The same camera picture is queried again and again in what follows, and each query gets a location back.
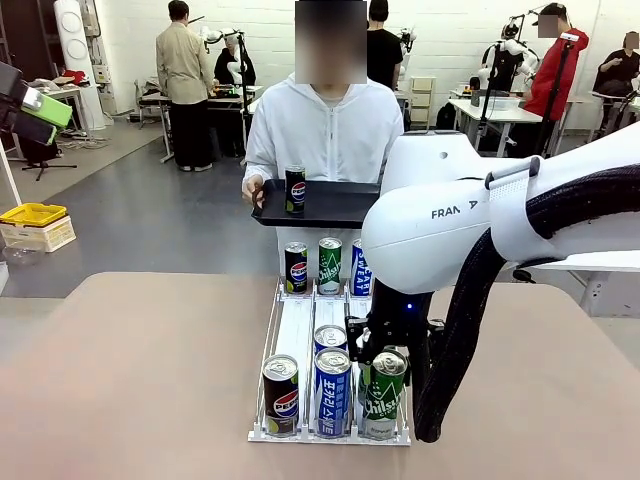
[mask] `red jacket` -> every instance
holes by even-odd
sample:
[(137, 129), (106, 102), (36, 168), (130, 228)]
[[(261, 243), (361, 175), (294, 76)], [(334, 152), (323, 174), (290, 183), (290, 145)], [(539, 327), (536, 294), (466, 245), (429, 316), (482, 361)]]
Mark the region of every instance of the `red jacket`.
[[(551, 110), (552, 121), (558, 121), (562, 118), (564, 108), (567, 105), (567, 100), (569, 99), (569, 91), (573, 84), (573, 77), (576, 74), (578, 56), (580, 55), (580, 52), (589, 45), (589, 37), (586, 33), (581, 32), (576, 28), (572, 28), (567, 33), (578, 35), (580, 39), (576, 43), (575, 47), (569, 51), (567, 62), (564, 65), (562, 78), (560, 79), (558, 96), (556, 97), (555, 102), (553, 103), (553, 109)], [(538, 70), (536, 78), (533, 81), (533, 86), (531, 87), (532, 98), (524, 106), (525, 110), (540, 115), (541, 117), (544, 116), (544, 112), (547, 109), (547, 101), (551, 95), (551, 90), (553, 89), (553, 85), (556, 80), (556, 74), (560, 67), (562, 49), (566, 43), (567, 40), (558, 38), (556, 43), (553, 44), (544, 56), (540, 70)]]

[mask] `white hoodie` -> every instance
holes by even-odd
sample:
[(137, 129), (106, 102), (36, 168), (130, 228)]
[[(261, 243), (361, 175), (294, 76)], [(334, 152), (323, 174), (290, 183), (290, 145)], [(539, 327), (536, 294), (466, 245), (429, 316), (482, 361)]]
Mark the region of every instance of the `white hoodie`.
[[(393, 142), (404, 132), (402, 113), (393, 92), (368, 80), (354, 84), (333, 108), (308, 84), (296, 84), (291, 74), (267, 89), (251, 124), (247, 170), (266, 181), (284, 178), (285, 167), (302, 165), (307, 180), (377, 183)], [(351, 244), (359, 230), (278, 228), (280, 274), (284, 275), (284, 246), (307, 244), (310, 277), (318, 276), (318, 242), (337, 237), (343, 242), (342, 277), (351, 270)]]

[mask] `hand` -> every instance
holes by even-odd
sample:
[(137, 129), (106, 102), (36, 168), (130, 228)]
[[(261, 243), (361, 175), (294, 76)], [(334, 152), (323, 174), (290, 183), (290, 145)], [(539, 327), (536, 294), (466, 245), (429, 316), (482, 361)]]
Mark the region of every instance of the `hand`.
[(256, 205), (262, 208), (262, 204), (264, 202), (264, 193), (262, 192), (262, 185), (264, 185), (264, 180), (262, 179), (262, 175), (253, 175), (249, 177), (249, 179), (242, 186), (242, 198), (253, 205), (253, 196), (256, 198)]

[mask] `pepsi logo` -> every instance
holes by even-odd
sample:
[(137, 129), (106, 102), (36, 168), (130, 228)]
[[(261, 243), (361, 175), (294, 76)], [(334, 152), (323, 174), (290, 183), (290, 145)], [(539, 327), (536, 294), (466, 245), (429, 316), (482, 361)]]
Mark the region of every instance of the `pepsi logo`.
[(287, 393), (273, 402), (273, 410), (279, 417), (295, 417), (298, 413), (298, 391)]
[(302, 282), (307, 278), (307, 262), (296, 263), (291, 267), (291, 278), (296, 282)]
[(296, 202), (302, 202), (304, 200), (304, 192), (307, 186), (304, 182), (298, 182), (291, 188), (291, 196)]

